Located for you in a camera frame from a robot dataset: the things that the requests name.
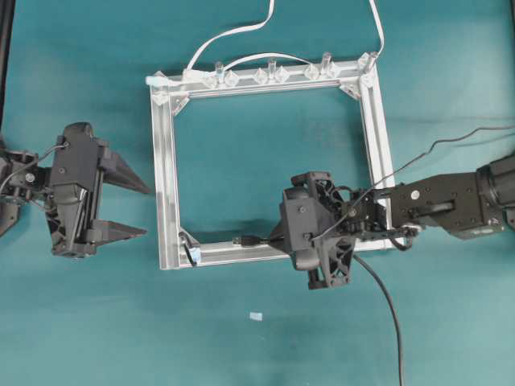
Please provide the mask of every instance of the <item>wire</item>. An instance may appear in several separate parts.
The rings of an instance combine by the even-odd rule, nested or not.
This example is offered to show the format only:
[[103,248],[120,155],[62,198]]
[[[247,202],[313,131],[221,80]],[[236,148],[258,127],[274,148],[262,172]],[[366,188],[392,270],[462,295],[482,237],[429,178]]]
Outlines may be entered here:
[[297,60],[298,62],[302,62],[305,64],[312,64],[312,62],[310,62],[309,60],[305,60],[305,59],[299,58],[294,55],[282,54],[280,52],[263,52],[262,54],[253,54],[253,55],[244,56],[243,58],[240,58],[240,59],[236,59],[233,62],[226,65],[224,67],[224,70],[225,71],[230,70],[231,68],[236,67],[238,64],[250,62],[252,60],[259,60],[259,59],[266,59],[266,58],[292,59],[292,60]]
[[193,260],[192,255],[190,254],[190,248],[187,247],[186,243],[183,243],[184,251],[186,252],[186,257],[189,260],[192,267],[196,267],[196,261]]
[[354,254],[354,260],[360,263],[363,268],[369,271],[370,275],[374,278],[376,283],[381,287],[381,291],[385,295],[386,301],[388,302],[389,310],[392,313],[393,324],[395,325],[395,334],[397,335],[397,353],[398,353],[398,367],[399,367],[399,386],[404,386],[404,350],[402,348],[402,334],[401,334],[401,326],[399,323],[399,317],[397,315],[397,311],[395,310],[395,306],[393,305],[392,297],[389,295],[388,290],[385,287],[385,283],[381,280],[381,278],[377,275],[377,273],[372,269],[370,265],[365,263],[359,256]]
[[361,200],[368,194],[370,193],[377,185],[379,185],[380,183],[384,182],[386,179],[389,179],[390,177],[393,177],[394,175],[396,175],[397,173],[405,170],[407,167],[413,165],[414,163],[416,163],[417,161],[421,160],[422,158],[426,157],[427,155],[429,155],[434,149],[435,147],[440,144],[440,143],[449,143],[449,142],[459,142],[459,141],[463,141],[464,139],[467,139],[467,138],[470,138],[471,136],[473,136],[474,134],[480,132],[480,131],[497,131],[497,130],[511,130],[511,129],[515,129],[515,125],[511,125],[511,126],[497,126],[497,127],[478,127],[477,129],[474,129],[473,131],[471,131],[470,133],[468,134],[465,134],[464,136],[462,137],[457,137],[457,138],[452,138],[452,139],[439,139],[437,141],[434,141],[433,144],[431,145],[431,147],[429,148],[428,151],[425,151],[423,152],[422,154],[418,155],[417,157],[413,158],[411,161],[409,161],[408,163],[406,163],[405,165],[399,167],[398,169],[396,169],[394,172],[390,173],[389,175],[386,175],[385,177],[383,177],[382,179],[380,179],[379,181],[375,182],[369,189],[367,189],[366,191],[363,192],[363,194],[361,194],[356,201],[354,201],[354,203],[352,203],[352,205],[348,208],[347,212],[338,220],[336,221],[331,227],[327,228],[325,231],[323,231],[322,233],[320,233],[318,236],[315,236],[313,237],[311,240],[314,241],[314,240],[317,240],[321,237],[324,237],[326,236],[330,231],[333,231],[334,229],[336,229],[341,223],[343,223],[347,217],[348,217],[348,214],[350,213],[350,211],[352,209],[354,209],[357,204],[359,204],[361,202]]
[[[380,41],[380,47],[379,47],[379,51],[372,52],[372,54],[370,56],[370,61],[367,64],[366,72],[369,72],[372,69],[372,67],[377,62],[377,60],[379,59],[379,56],[381,55],[381,53],[383,52],[383,50],[385,48],[385,33],[383,31],[383,26],[381,24],[381,17],[379,16],[379,12],[377,11],[376,2],[375,2],[375,0],[369,0],[369,4],[370,4],[370,9],[372,11],[374,22],[376,24],[377,34],[379,36],[379,41]],[[270,0],[269,5],[268,5],[268,15],[266,16],[266,19],[263,20],[262,22],[257,23],[257,24],[252,24],[250,26],[233,28],[232,30],[222,32],[221,34],[213,36],[209,40],[205,41],[196,50],[195,54],[190,59],[189,63],[187,64],[187,67],[185,69],[186,72],[190,72],[193,69],[197,60],[200,58],[200,56],[205,51],[205,49],[209,46],[209,44],[213,43],[215,40],[222,38],[224,36],[240,34],[242,32],[256,31],[256,30],[263,28],[270,21],[272,16],[274,15],[274,8],[275,8],[275,0]],[[224,70],[227,71],[233,67],[236,67],[238,64],[246,63],[246,62],[249,62],[252,60],[265,59],[265,58],[285,58],[285,59],[297,60],[297,61],[305,63],[305,64],[312,64],[312,62],[302,59],[302,58],[299,58],[298,56],[295,56],[295,55],[282,54],[280,52],[263,52],[261,54],[253,54],[253,55],[248,55],[248,56],[244,56],[242,58],[236,59],[233,62],[229,63],[227,66],[225,66]]]
[[4,188],[6,187],[7,183],[9,182],[9,180],[12,179],[15,175],[17,175],[18,173],[21,173],[24,170],[27,170],[27,169],[33,167],[34,165],[37,165],[38,162],[43,161],[46,157],[48,157],[50,154],[52,154],[57,149],[64,149],[67,146],[68,146],[68,143],[65,143],[64,145],[55,145],[55,146],[51,147],[50,149],[48,149],[41,158],[36,154],[34,157],[34,160],[32,162],[29,162],[28,164],[13,171],[10,175],[8,175],[6,177],[6,179],[4,179],[2,185],[0,185],[0,195],[2,195],[2,192],[3,192]]
[[204,44],[202,44],[196,50],[195,54],[193,55],[193,57],[187,64],[186,69],[187,70],[193,69],[193,66],[195,66],[196,61],[199,59],[200,55],[202,55],[202,52],[204,52],[204,50],[208,47],[208,45],[211,44],[212,42],[214,42],[215,40],[222,38],[224,36],[240,34],[241,32],[256,31],[256,30],[259,30],[260,28],[264,27],[268,23],[268,21],[272,18],[272,15],[274,14],[274,8],[275,8],[275,0],[270,0],[269,5],[268,5],[268,15],[266,16],[266,19],[263,20],[262,22],[257,23],[257,24],[252,24],[250,26],[233,28],[232,30],[222,32],[221,34],[214,36],[210,40],[207,40],[206,42],[204,42]]
[[3,110],[6,100],[6,78],[9,63],[10,36],[13,30],[15,0],[4,0],[0,6],[0,130],[2,130]]
[[370,9],[372,10],[373,20],[376,23],[377,34],[379,35],[379,51],[373,52],[370,56],[369,64],[366,68],[366,72],[369,72],[374,64],[379,59],[379,56],[383,53],[385,49],[385,32],[383,31],[383,26],[381,24],[381,17],[379,16],[379,11],[377,10],[377,4],[375,0],[369,0]]
[[[33,199],[29,201],[30,203],[34,204],[39,210],[43,211],[46,215],[50,214],[52,211],[55,210],[54,207],[51,207],[50,209],[46,209],[43,205],[40,205],[39,203],[36,203]],[[52,219],[51,217],[47,216],[47,221],[51,221],[55,225],[57,225],[57,228],[61,226],[60,222]]]

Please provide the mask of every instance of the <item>teal surface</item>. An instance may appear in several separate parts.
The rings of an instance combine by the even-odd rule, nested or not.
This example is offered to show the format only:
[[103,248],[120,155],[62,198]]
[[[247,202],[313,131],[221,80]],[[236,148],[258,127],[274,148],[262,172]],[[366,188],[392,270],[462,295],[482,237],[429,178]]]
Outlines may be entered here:
[[[266,8],[264,0],[19,1],[8,145],[42,153],[65,125],[90,121],[152,185],[144,76],[180,70],[208,37]],[[396,166],[437,138],[515,122],[508,0],[380,1],[380,11]],[[376,47],[365,0],[278,1],[266,28],[214,43],[200,68],[243,53],[317,60]],[[268,232],[295,173],[329,169],[339,183],[368,183],[359,109],[341,92],[195,101],[176,123],[182,220],[203,241]],[[511,136],[481,134],[442,146],[398,181],[475,170],[514,149]],[[347,288],[315,292],[289,261],[163,272],[154,196],[107,187],[101,215],[149,233],[68,261],[50,254],[42,213],[25,207],[0,240],[1,385],[397,383],[389,310],[361,267]],[[363,254],[398,308],[408,384],[515,384],[514,236],[465,243],[432,229],[408,253]]]

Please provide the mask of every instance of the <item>aluminum frame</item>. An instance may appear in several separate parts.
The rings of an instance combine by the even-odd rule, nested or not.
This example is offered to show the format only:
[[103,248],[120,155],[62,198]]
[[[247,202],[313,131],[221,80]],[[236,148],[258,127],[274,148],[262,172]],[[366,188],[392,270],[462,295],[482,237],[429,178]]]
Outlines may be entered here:
[[[358,60],[321,64],[303,64],[268,69],[246,69],[227,73],[204,72],[194,76],[166,77],[161,72],[148,76],[154,142],[154,171],[157,199],[159,234],[159,268],[182,269],[191,267],[181,248],[186,242],[196,246],[195,255],[201,257],[198,266],[220,265],[243,261],[265,261],[288,256],[268,245],[242,248],[232,241],[200,244],[188,235],[180,225],[179,187],[175,154],[174,117],[189,101],[207,97],[246,95],[264,92],[282,92],[312,88],[340,88],[360,103],[361,120],[372,182],[383,179],[393,172],[389,150],[385,114],[375,61],[368,53]],[[389,177],[377,187],[392,187],[394,178]],[[386,207],[388,221],[391,210]],[[356,251],[392,248],[389,240],[356,243]]]

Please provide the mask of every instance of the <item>black cable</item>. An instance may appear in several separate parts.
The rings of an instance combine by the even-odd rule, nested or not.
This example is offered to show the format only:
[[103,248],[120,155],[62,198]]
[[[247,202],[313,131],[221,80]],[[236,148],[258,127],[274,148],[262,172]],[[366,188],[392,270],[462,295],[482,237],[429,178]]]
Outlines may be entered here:
[[512,9],[512,23],[513,23],[513,27],[515,28],[515,0],[511,0],[510,6]]
[[352,205],[348,208],[347,212],[338,220],[336,221],[331,227],[327,228],[325,231],[323,231],[322,233],[320,233],[318,236],[315,236],[313,237],[311,240],[317,240],[319,239],[320,237],[324,237],[326,236],[330,231],[332,231],[333,229],[337,228],[341,223],[343,223],[347,217],[348,217],[348,214],[350,213],[350,211],[352,209],[354,209],[357,204],[359,204],[361,202],[362,199],[365,198],[365,196],[370,193],[371,191],[373,191],[375,189],[375,187],[377,185],[379,185],[380,183],[382,183],[383,181],[385,181],[386,179],[389,179],[390,177],[393,177],[394,175],[396,175],[396,173],[399,173],[400,171],[403,171],[405,170],[407,167],[413,165],[415,162],[419,161],[420,159],[426,157],[427,155],[429,155],[433,149],[440,143],[448,143],[448,142],[459,142],[459,141],[463,141],[464,139],[467,139],[467,138],[470,138],[472,135],[478,133],[479,131],[494,131],[494,130],[511,130],[511,129],[515,129],[515,125],[511,125],[511,126],[501,126],[501,127],[478,127],[477,129],[474,129],[473,131],[471,131],[470,133],[468,134],[465,134],[464,136],[462,137],[458,137],[458,138],[452,138],[452,139],[439,139],[437,141],[434,141],[433,144],[431,145],[431,147],[429,148],[428,151],[425,151],[423,152],[422,154],[418,155],[417,157],[413,158],[411,161],[409,161],[408,163],[406,163],[405,165],[399,167],[398,169],[396,169],[393,173],[390,173],[389,175],[386,175],[385,177],[383,177],[382,179],[380,179],[379,181],[377,181],[376,183],[374,183],[369,189],[367,189],[366,191],[363,192],[362,195],[360,195],[356,201],[354,201],[354,203],[352,203]]
[[48,149],[45,152],[45,154],[43,154],[43,156],[41,158],[36,154],[33,161],[29,162],[28,164],[20,167],[19,169],[15,170],[15,171],[13,171],[10,175],[8,175],[6,177],[6,179],[3,180],[2,184],[0,185],[0,195],[2,195],[2,192],[3,192],[4,188],[7,186],[7,183],[9,182],[9,180],[12,179],[15,175],[17,175],[18,173],[21,173],[24,170],[27,170],[27,169],[33,167],[34,165],[37,165],[38,162],[43,161],[46,157],[48,157],[50,154],[52,154],[57,149],[64,149],[67,146],[68,146],[67,142],[65,142],[63,145],[52,146],[50,149]]
[[402,335],[401,335],[401,326],[399,324],[399,317],[397,315],[397,311],[393,306],[393,300],[389,295],[388,290],[385,287],[385,283],[381,280],[381,278],[377,275],[377,273],[372,269],[370,265],[365,263],[359,256],[354,254],[354,260],[360,263],[363,268],[369,271],[370,275],[374,278],[376,283],[381,287],[381,291],[385,295],[386,301],[388,302],[389,310],[392,312],[393,324],[395,325],[395,334],[397,335],[397,353],[398,353],[398,367],[399,367],[399,386],[404,386],[404,351],[402,348]]
[[13,29],[15,0],[2,0],[0,11],[0,130],[6,99],[7,64],[9,62],[10,36]]
[[186,243],[183,243],[184,251],[186,252],[186,257],[189,260],[192,267],[196,267],[196,261],[193,260],[192,255],[190,254],[190,248],[187,247]]

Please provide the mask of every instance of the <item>clear plastic peg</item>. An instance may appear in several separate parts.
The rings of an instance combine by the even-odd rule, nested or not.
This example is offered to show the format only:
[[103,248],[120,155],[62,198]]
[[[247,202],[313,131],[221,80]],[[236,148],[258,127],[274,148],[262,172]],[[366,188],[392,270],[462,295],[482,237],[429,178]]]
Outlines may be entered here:
[[277,60],[275,58],[268,59],[268,77],[269,79],[275,78],[275,72],[277,71]]
[[326,75],[329,70],[329,66],[331,65],[331,52],[324,52],[322,55],[322,63],[320,64],[320,73],[322,75]]

